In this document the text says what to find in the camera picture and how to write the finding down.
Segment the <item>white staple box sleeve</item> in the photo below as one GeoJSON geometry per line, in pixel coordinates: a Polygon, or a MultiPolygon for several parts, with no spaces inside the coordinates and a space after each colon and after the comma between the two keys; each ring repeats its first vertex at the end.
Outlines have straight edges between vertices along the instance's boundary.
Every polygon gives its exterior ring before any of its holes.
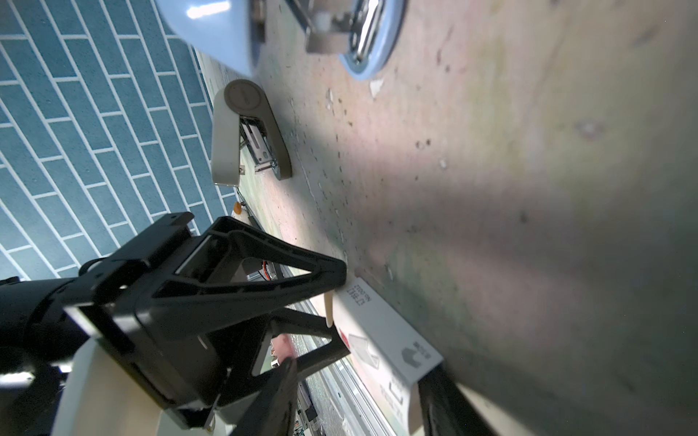
{"type": "Polygon", "coordinates": [[[336,290],[334,325],[356,372],[397,435],[423,427],[418,383],[444,358],[366,281],[336,290]]]}

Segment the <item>light blue stapler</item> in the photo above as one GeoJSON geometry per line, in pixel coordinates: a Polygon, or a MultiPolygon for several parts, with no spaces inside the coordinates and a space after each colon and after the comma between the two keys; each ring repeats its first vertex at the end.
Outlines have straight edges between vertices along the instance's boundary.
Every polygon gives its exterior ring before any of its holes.
{"type": "Polygon", "coordinates": [[[405,12],[393,1],[159,1],[165,23],[240,76],[264,57],[292,54],[338,59],[357,81],[371,80],[391,56],[405,12]]]}

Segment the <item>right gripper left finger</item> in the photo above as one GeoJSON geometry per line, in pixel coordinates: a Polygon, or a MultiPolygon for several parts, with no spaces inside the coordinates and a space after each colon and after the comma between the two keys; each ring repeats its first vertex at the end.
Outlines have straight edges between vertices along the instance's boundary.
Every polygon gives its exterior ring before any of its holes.
{"type": "Polygon", "coordinates": [[[293,435],[298,383],[296,359],[285,359],[272,371],[230,435],[293,435]]]}

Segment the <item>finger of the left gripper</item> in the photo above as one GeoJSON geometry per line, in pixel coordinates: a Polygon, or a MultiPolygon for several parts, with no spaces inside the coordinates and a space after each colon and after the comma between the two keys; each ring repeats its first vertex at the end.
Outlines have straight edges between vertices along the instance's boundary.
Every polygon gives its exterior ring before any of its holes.
{"type": "Polygon", "coordinates": [[[208,334],[345,284],[344,261],[222,217],[165,269],[152,324],[165,338],[208,334]]]}
{"type": "Polygon", "coordinates": [[[261,392],[277,365],[262,369],[267,355],[278,363],[294,361],[298,379],[303,381],[349,354],[338,330],[326,325],[325,318],[282,308],[244,322],[230,355],[230,372],[219,394],[219,409],[241,406],[261,392]]]}

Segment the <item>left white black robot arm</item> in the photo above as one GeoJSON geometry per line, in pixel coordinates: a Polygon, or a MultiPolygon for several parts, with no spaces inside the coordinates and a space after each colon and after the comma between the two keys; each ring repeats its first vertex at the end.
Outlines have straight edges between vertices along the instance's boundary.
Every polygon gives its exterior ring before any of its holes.
{"type": "Polygon", "coordinates": [[[348,354],[294,304],[344,285],[346,264],[230,216],[194,236],[192,219],[166,214],[73,278],[2,281],[1,371],[32,375],[3,434],[33,432],[89,339],[183,429],[220,417],[235,435],[293,433],[299,383],[348,354]]]}

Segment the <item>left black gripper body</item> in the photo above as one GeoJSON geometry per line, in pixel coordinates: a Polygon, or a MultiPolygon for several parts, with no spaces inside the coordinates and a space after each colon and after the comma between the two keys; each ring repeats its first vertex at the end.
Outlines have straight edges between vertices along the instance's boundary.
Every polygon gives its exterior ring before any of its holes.
{"type": "Polygon", "coordinates": [[[190,213],[166,214],[65,291],[67,314],[96,337],[174,419],[200,427],[211,415],[236,424],[261,367],[261,283],[245,259],[267,259],[271,237],[232,217],[204,234],[190,213]]]}

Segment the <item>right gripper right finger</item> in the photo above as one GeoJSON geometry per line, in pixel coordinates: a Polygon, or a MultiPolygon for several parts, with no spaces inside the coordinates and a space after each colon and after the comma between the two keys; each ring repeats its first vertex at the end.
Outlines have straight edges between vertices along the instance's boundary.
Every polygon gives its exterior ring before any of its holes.
{"type": "Polygon", "coordinates": [[[434,367],[417,386],[426,436],[494,435],[442,364],[434,367]]]}

